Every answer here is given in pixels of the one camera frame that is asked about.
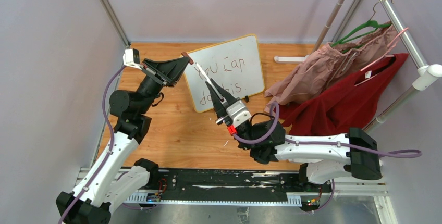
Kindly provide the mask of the brown marker cap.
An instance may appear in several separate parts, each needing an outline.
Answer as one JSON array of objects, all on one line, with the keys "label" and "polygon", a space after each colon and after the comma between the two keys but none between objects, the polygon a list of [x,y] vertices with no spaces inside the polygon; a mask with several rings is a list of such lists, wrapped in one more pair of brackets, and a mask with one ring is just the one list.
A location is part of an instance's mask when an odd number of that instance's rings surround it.
[{"label": "brown marker cap", "polygon": [[188,63],[189,63],[190,65],[193,65],[193,64],[194,64],[193,59],[189,56],[188,53],[186,53],[186,52],[182,52],[181,55],[182,55],[183,57],[185,57],[185,58],[188,59]]}]

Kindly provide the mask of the yellow framed whiteboard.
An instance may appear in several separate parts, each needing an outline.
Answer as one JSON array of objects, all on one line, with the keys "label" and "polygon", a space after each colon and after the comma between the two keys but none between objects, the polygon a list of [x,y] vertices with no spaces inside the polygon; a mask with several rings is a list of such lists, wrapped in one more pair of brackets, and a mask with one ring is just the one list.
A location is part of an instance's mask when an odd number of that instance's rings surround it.
[{"label": "yellow framed whiteboard", "polygon": [[197,49],[189,56],[194,64],[187,66],[184,77],[197,113],[213,108],[204,75],[197,65],[234,97],[244,98],[264,91],[259,42],[255,34]]}]

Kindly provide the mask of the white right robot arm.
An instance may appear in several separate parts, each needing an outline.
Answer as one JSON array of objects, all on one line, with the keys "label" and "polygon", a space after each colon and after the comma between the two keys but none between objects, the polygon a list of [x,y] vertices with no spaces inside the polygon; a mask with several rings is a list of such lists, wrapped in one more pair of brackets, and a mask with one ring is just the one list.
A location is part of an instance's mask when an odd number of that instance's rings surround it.
[{"label": "white right robot arm", "polygon": [[348,133],[329,136],[286,135],[279,122],[277,103],[271,104],[268,121],[253,124],[253,116],[240,98],[211,78],[205,84],[213,97],[216,123],[224,123],[238,147],[249,150],[260,164],[300,163],[300,189],[312,191],[317,185],[340,177],[366,181],[382,178],[377,144],[362,129],[351,128]]}]

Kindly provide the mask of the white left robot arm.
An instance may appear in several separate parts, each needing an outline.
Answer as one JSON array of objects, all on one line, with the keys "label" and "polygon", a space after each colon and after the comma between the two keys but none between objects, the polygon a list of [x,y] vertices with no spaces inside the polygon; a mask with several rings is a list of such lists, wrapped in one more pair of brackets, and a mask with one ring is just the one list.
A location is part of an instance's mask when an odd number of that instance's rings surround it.
[{"label": "white left robot arm", "polygon": [[159,184],[158,164],[141,158],[128,172],[115,179],[129,155],[141,144],[152,119],[145,115],[154,102],[163,96],[164,87],[174,87],[193,60],[186,53],[167,61],[140,61],[136,55],[124,54],[123,64],[113,75],[126,67],[145,73],[136,91],[115,90],[109,98],[109,113],[117,117],[112,126],[104,113],[110,139],[106,149],[82,181],[71,192],[60,192],[56,206],[59,223],[109,223],[113,213],[141,187],[154,189]]}]

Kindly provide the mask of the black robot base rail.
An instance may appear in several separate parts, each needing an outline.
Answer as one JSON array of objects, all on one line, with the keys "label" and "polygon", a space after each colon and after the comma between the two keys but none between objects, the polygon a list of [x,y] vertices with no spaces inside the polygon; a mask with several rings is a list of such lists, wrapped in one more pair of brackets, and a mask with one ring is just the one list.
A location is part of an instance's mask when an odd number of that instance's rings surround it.
[{"label": "black robot base rail", "polygon": [[297,207],[313,214],[340,196],[388,195],[379,181],[338,178],[317,185],[300,180],[296,171],[163,168],[122,168],[108,182],[86,182],[82,169],[76,192],[80,202],[115,211],[120,205],[148,208],[159,205]]}]

